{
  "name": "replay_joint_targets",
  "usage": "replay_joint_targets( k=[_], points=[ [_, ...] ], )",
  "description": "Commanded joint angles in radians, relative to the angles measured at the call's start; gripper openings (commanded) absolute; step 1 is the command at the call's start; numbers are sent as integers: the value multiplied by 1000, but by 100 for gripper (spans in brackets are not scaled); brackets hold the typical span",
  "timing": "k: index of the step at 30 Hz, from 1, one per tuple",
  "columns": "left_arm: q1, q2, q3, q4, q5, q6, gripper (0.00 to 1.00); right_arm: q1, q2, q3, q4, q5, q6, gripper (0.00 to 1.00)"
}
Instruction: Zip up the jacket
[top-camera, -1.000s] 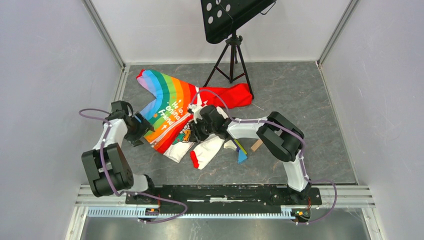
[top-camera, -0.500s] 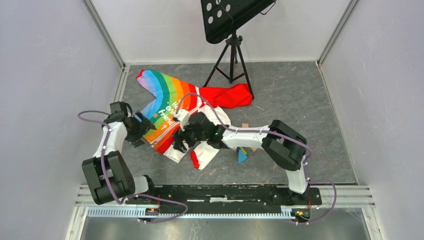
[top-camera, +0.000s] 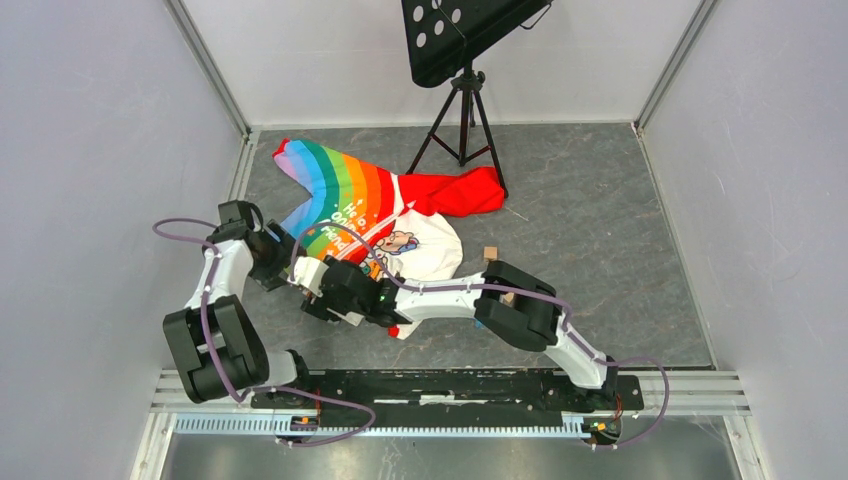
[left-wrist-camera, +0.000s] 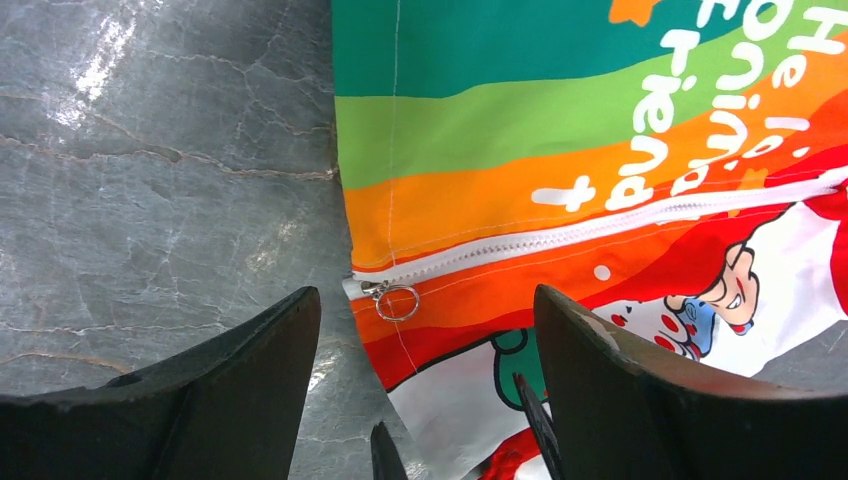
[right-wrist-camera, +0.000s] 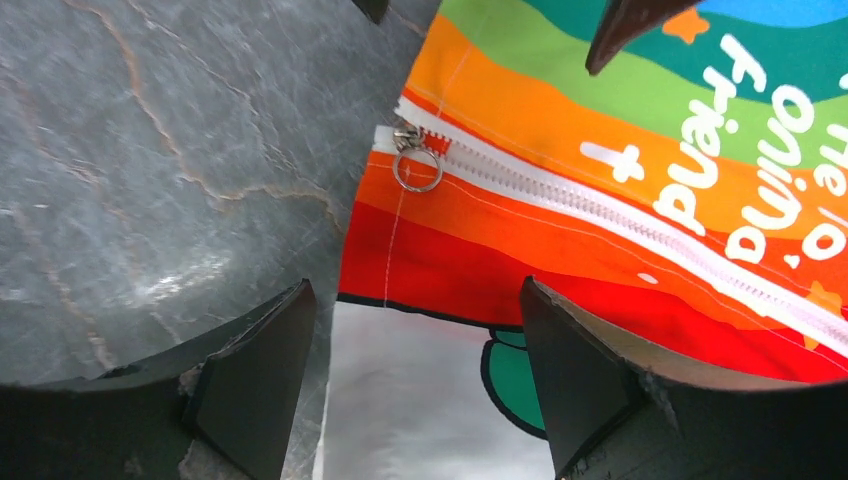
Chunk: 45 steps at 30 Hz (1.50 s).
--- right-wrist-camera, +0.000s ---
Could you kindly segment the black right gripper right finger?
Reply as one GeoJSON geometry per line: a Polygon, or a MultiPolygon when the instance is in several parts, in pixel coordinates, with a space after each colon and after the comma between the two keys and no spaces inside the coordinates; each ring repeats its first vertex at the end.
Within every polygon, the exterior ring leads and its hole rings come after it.
{"type": "Polygon", "coordinates": [[[843,479],[847,386],[741,373],[527,278],[527,351],[560,479],[843,479]]]}

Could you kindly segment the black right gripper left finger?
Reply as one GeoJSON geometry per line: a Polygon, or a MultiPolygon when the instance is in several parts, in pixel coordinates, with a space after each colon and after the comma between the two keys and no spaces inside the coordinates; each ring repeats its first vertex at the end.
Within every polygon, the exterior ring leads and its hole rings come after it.
{"type": "Polygon", "coordinates": [[[191,452],[277,479],[309,355],[302,280],[241,317],[92,379],[1,388],[5,479],[177,479],[191,452]]]}

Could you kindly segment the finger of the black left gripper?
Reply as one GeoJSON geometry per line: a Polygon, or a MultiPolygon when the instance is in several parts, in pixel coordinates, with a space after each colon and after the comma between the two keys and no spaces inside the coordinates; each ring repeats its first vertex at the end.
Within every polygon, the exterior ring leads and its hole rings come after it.
{"type": "Polygon", "coordinates": [[[374,24],[382,22],[390,6],[390,0],[352,0],[352,2],[374,24]]]}
{"type": "Polygon", "coordinates": [[[698,0],[608,1],[586,57],[588,74],[598,75],[628,43],[698,3],[698,0]]]}

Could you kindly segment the silver ring zipper pull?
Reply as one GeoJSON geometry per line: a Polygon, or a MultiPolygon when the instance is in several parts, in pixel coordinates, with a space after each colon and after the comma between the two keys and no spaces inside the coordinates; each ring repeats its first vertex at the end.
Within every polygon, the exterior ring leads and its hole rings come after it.
{"type": "Polygon", "coordinates": [[[441,157],[426,145],[426,135],[422,129],[414,126],[395,128],[392,131],[392,143],[396,154],[391,170],[398,184],[412,193],[434,190],[443,178],[444,166],[441,157]],[[428,182],[411,182],[416,168],[425,164],[432,167],[432,172],[426,175],[428,182]]]}

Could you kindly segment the rainbow cartoon zip jacket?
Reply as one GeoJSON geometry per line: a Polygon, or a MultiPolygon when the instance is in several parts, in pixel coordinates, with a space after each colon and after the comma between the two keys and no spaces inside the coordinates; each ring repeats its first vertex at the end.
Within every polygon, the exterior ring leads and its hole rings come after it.
{"type": "Polygon", "coordinates": [[[585,68],[608,1],[445,1],[374,136],[333,316],[317,479],[560,479],[534,278],[675,353],[847,386],[847,5],[699,1],[585,68]]]}

